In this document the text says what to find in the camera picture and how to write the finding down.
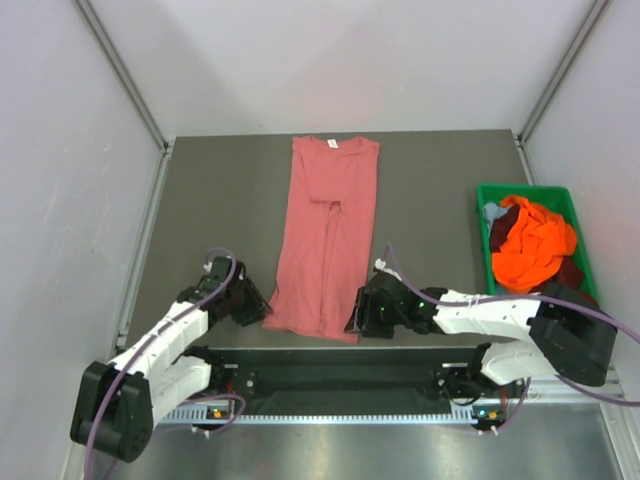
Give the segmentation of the pink t shirt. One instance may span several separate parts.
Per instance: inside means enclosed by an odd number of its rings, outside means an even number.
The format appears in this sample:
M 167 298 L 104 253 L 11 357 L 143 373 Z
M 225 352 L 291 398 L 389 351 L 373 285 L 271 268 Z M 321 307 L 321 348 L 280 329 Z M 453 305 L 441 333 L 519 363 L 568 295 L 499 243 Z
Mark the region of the pink t shirt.
M 291 178 L 270 330 L 354 343 L 345 327 L 366 284 L 379 143 L 354 137 L 292 141 Z

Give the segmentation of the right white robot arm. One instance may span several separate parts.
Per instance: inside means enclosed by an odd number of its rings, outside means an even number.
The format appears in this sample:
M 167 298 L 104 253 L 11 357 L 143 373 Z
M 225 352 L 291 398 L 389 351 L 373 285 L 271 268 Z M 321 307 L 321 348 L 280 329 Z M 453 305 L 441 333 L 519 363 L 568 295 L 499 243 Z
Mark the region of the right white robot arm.
M 359 288 L 344 330 L 384 339 L 396 326 L 421 335 L 486 337 L 465 367 L 439 378 L 443 395 L 477 400 L 518 380 L 551 375 L 603 386 L 617 329 L 597 315 L 586 298 L 562 284 L 518 299 L 443 287 L 415 290 L 396 272 L 379 269 Z

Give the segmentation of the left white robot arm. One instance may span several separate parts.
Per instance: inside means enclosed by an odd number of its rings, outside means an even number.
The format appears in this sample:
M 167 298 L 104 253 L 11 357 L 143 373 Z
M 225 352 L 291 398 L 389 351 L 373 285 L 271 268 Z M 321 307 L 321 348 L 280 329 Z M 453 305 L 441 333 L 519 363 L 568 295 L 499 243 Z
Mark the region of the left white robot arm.
M 175 408 L 229 393 L 231 373 L 221 355 L 195 342 L 226 318 L 248 326 L 271 308 L 230 251 L 208 256 L 204 269 L 137 343 L 85 369 L 70 427 L 73 442 L 130 463 Z

